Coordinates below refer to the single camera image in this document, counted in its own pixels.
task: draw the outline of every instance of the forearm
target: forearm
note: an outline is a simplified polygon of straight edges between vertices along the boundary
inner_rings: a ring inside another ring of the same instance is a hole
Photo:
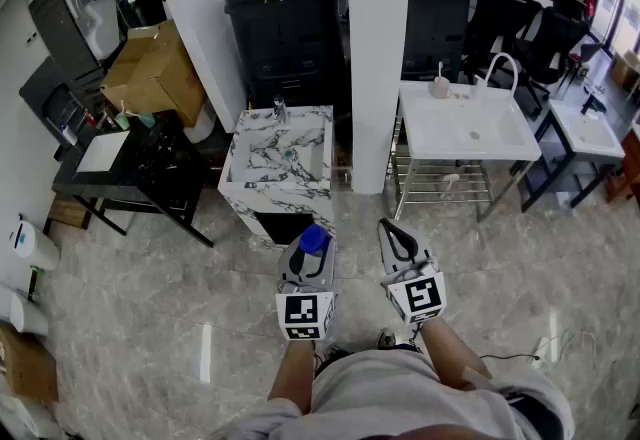
[[[289,342],[273,383],[269,400],[283,397],[293,401],[303,414],[311,410],[314,349],[311,341]]]
[[[433,367],[440,382],[458,390],[465,389],[468,382],[462,373],[469,367],[491,379],[491,373],[469,346],[440,317],[426,321],[420,330]]]

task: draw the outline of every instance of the silver faucet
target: silver faucet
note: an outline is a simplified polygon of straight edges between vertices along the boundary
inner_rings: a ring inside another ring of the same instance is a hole
[[[284,103],[284,97],[282,97],[282,95],[276,95],[273,99],[273,116],[277,118],[282,125],[289,123],[287,106]]]

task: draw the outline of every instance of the blue lid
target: blue lid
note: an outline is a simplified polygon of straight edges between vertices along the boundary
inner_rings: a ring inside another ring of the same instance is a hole
[[[305,253],[316,253],[324,246],[329,233],[320,225],[310,225],[300,236],[300,249]]]

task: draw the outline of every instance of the marble sink cabinet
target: marble sink cabinet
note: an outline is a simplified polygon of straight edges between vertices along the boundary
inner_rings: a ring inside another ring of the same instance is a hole
[[[278,236],[305,218],[285,215],[311,215],[335,237],[333,108],[289,107],[287,113],[285,124],[271,109],[242,113],[218,185],[255,235],[282,248],[286,244]]]

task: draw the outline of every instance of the white sink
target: white sink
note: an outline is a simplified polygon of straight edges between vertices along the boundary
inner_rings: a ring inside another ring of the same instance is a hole
[[[604,114],[588,110],[583,115],[580,108],[555,100],[549,101],[549,104],[574,152],[624,157],[624,150]]]
[[[540,148],[510,91],[487,88],[472,98],[473,88],[453,84],[450,98],[436,99],[427,83],[400,84],[411,157],[537,160]]]
[[[284,243],[276,241],[273,229],[298,221],[291,215],[311,215],[335,237],[333,110],[293,107],[287,113],[286,124],[274,118],[271,109],[242,113],[218,184],[249,229],[265,244],[278,247]]]

